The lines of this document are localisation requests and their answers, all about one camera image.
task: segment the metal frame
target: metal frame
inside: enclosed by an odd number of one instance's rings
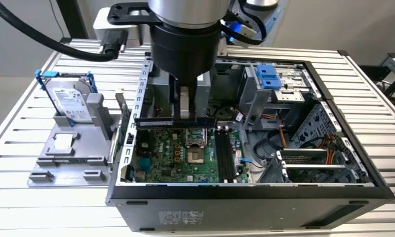
[[[71,46],[90,52],[98,52],[99,49],[99,44],[94,40],[73,40]],[[98,87],[99,89],[106,88],[103,90],[106,98],[110,98],[115,90],[115,88],[111,87],[112,85],[106,81],[112,82],[112,84],[118,82],[124,88],[124,96],[128,100],[128,106],[131,107],[136,93],[138,75],[144,59],[144,52],[148,49],[150,46],[144,45],[139,49],[127,50],[127,52],[120,55],[120,59],[110,64],[84,62],[55,53],[43,67],[43,71],[55,69],[61,72],[84,72],[84,70],[91,69],[91,71],[99,72]],[[256,56],[271,59],[283,58],[311,61],[319,77],[331,92],[338,108],[343,116],[346,116],[349,126],[395,194],[395,109],[394,107],[385,106],[385,100],[379,97],[379,92],[363,86],[367,85],[369,80],[365,76],[359,76],[361,73],[357,73],[354,69],[358,68],[357,65],[351,67],[343,56],[341,56],[337,51],[331,50],[263,47],[240,49],[235,46],[230,46],[227,50],[230,56],[240,55],[240,57]],[[53,124],[49,123],[49,118],[40,118],[48,117],[49,110],[37,108],[39,105],[36,104],[41,104],[40,101],[43,101],[37,90],[39,88],[33,81],[0,126],[0,207],[8,207],[5,208],[7,211],[12,211],[16,210],[12,207],[33,207],[33,202],[39,202],[35,206],[37,212],[49,215],[53,213],[53,210],[59,210],[59,213],[64,211],[61,207],[73,205],[84,206],[80,207],[82,211],[75,209],[68,210],[75,211],[77,214],[73,216],[68,212],[64,220],[55,221],[53,226],[67,227],[64,224],[67,220],[71,221],[72,227],[95,226],[94,228],[77,229],[79,233],[96,234],[96,232],[103,231],[107,234],[126,234],[128,230],[120,217],[107,219],[102,214],[98,214],[99,222],[95,222],[94,219],[90,218],[95,217],[91,213],[96,212],[95,208],[91,206],[102,205],[102,199],[104,199],[107,189],[100,187],[88,189],[25,189],[25,180],[29,175],[28,171],[31,171],[36,160],[36,158],[29,158],[29,154],[31,157],[35,156],[36,152],[40,152],[43,148],[41,144],[39,144],[39,146],[37,144],[28,144],[28,141],[32,140],[32,137],[37,134],[44,137],[41,135],[43,132],[51,131],[53,126]],[[111,100],[106,100],[106,103],[112,113],[116,113],[115,107],[119,107],[119,105],[115,103],[115,106],[112,106]],[[27,115],[28,106],[32,107],[32,118],[20,119]],[[386,118],[367,117],[366,114],[385,116]],[[15,129],[24,129],[24,131],[19,135],[21,131],[15,131]],[[44,142],[47,136],[44,138],[40,136],[36,137],[36,140]],[[19,154],[28,154],[28,156],[21,158],[13,155],[15,149],[19,149]],[[19,199],[8,201],[8,195],[19,197]],[[33,224],[44,218],[44,215],[28,216],[27,213],[25,217],[29,222],[25,223],[24,228],[33,228]],[[9,218],[12,218],[12,216],[7,216],[8,229],[17,229],[17,222],[9,221]],[[86,218],[90,218],[88,225],[82,224],[83,222],[80,221]],[[107,227],[115,226],[118,226],[118,228],[108,230]],[[61,233],[61,235],[71,232],[69,229],[41,229],[41,231],[45,233],[53,231],[55,233]],[[386,204],[333,230],[289,231],[282,234],[294,236],[307,234],[322,236],[331,235],[334,237],[341,236],[343,233],[359,237],[370,237],[379,233],[381,235],[395,236],[395,202]],[[235,232],[207,232],[204,234],[207,236],[236,236],[242,235],[243,232],[240,232],[240,234]],[[279,233],[252,231],[246,234],[276,236]]]

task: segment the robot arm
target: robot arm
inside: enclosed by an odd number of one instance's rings
[[[175,120],[195,120],[198,76],[214,66],[222,32],[246,44],[260,44],[266,38],[260,17],[270,14],[276,5],[278,0],[148,0],[148,3],[115,4],[100,10],[95,21],[103,54],[83,52],[48,38],[1,3],[0,17],[44,46],[71,57],[98,62],[116,59],[120,50],[139,46],[140,25],[150,25],[154,62],[171,75],[172,117]],[[243,24],[240,30],[222,25],[220,19]],[[248,37],[255,26],[262,39]]]
[[[148,0],[148,3],[119,3],[100,10],[95,29],[100,39],[106,29],[126,29],[131,34],[132,26],[150,25],[154,63],[171,75],[172,117],[175,120],[195,120],[196,78],[214,66],[222,32],[242,45],[260,44],[266,38],[263,19],[276,6],[278,0]],[[140,10],[146,10],[148,15],[134,16]],[[258,31],[262,39],[251,39],[250,36],[254,37]]]

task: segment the blue latch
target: blue latch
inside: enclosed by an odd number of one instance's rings
[[[45,71],[43,73],[43,77],[45,77],[45,78],[56,78],[57,76],[59,76],[59,72]]]
[[[278,78],[276,70],[272,65],[256,65],[256,75],[260,79],[260,87],[263,89],[280,89],[282,81]]]

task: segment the white wall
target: white wall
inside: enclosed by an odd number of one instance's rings
[[[395,0],[289,0],[275,47],[345,49],[359,64],[395,52]]]
[[[28,25],[55,40],[61,39],[48,0],[1,0],[5,7]],[[69,33],[56,0],[52,0],[64,35]],[[52,50],[36,43],[0,18],[0,76],[32,76]]]

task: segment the blue tab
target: blue tab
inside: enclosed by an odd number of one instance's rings
[[[91,73],[91,71],[88,71],[88,73],[87,73],[87,78],[90,79],[90,85],[92,88],[92,92],[98,93],[99,89],[98,89],[98,86],[95,85],[95,78],[94,78],[94,74]]]
[[[260,79],[260,87],[263,89],[280,89],[282,82],[276,75],[276,70],[272,65],[256,65],[256,75]]]
[[[37,76],[40,76],[41,75],[41,69],[37,69],[36,71],[35,71],[35,76],[37,77]]]
[[[243,161],[243,162],[252,162],[251,159],[248,159],[248,158],[243,158],[243,157],[240,157],[239,160]]]
[[[45,78],[56,78],[59,76],[59,72],[47,71],[43,73],[43,77]]]

